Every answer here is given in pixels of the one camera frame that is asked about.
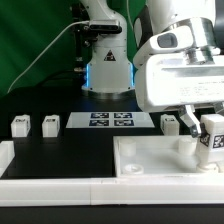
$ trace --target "metal bracket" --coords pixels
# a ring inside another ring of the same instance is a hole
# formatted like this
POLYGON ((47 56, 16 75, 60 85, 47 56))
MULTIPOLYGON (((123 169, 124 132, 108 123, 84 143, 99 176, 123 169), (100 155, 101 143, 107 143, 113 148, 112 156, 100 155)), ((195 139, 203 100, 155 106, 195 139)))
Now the metal bracket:
POLYGON ((214 109, 216 114, 224 113, 224 102, 214 103, 214 109))
POLYGON ((201 137, 202 130, 199 120, 193 114, 195 112, 194 105, 185 105, 179 109, 180 119, 190 128, 193 138, 201 137))

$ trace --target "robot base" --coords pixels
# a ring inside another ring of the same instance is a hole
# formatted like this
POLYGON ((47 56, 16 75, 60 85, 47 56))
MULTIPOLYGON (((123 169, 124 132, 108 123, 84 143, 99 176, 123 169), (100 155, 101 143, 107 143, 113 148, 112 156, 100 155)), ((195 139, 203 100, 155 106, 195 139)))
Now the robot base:
POLYGON ((100 100, 121 100, 131 97, 135 97, 135 90, 130 89, 126 92, 114 92, 114 93, 104 93, 104 92, 94 92, 89 89, 82 89, 82 94, 87 97, 100 99, 100 100))

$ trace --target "white platform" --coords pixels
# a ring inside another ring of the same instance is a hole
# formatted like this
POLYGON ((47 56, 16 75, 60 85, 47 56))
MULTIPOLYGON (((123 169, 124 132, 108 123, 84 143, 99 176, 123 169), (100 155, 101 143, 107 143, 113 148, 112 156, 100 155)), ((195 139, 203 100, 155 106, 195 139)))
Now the white platform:
POLYGON ((195 173, 197 157, 177 152, 181 136, 130 137, 136 156, 127 158, 120 156, 122 138, 114 138, 117 177, 1 180, 0 206, 224 203, 224 174, 195 173), (122 173, 133 162, 144 173, 122 173))
POLYGON ((5 172, 15 156, 13 141, 3 141, 0 144, 0 177, 5 172))
POLYGON ((71 113, 66 128, 154 128, 149 113, 92 112, 71 113))

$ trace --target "white cable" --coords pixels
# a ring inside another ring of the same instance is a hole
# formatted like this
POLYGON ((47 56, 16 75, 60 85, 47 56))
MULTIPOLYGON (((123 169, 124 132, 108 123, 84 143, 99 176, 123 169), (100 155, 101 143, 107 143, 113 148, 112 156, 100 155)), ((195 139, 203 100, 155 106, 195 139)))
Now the white cable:
POLYGON ((39 54, 39 56, 37 56, 37 58, 13 81, 13 83, 11 84, 11 86, 8 89, 9 93, 12 89, 12 87, 14 86, 14 84, 21 78, 23 77, 32 67, 33 65, 46 53, 46 51, 72 26, 78 25, 78 24, 87 24, 89 23, 89 21, 82 21, 82 22, 76 22, 76 23, 72 23, 69 26, 67 26, 64 30, 61 31, 61 33, 39 54))
POLYGON ((131 22, 131 15, 130 15, 129 0, 127 0, 127 1, 126 1, 126 3, 127 3, 128 21, 129 21, 129 24, 130 24, 131 29, 132 29, 132 31, 133 31, 133 30, 134 30, 134 28, 133 28, 133 24, 132 24, 132 22, 131 22))

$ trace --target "green backdrop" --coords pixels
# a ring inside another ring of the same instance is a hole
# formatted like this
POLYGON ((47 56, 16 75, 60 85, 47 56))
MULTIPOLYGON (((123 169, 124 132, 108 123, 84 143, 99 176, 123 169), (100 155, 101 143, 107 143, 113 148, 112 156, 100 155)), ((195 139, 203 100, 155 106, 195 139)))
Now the green backdrop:
MULTIPOLYGON (((13 80, 42 50, 72 22, 69 7, 77 0, 1 0, 0 1, 0 97, 13 80)), ((132 20, 145 0, 130 0, 132 20)), ((108 5, 127 19, 126 0, 108 0, 108 5)), ((128 26, 128 58, 136 52, 128 26)), ((15 87, 32 86, 52 72, 72 68, 74 41, 69 32, 17 82, 15 87)))

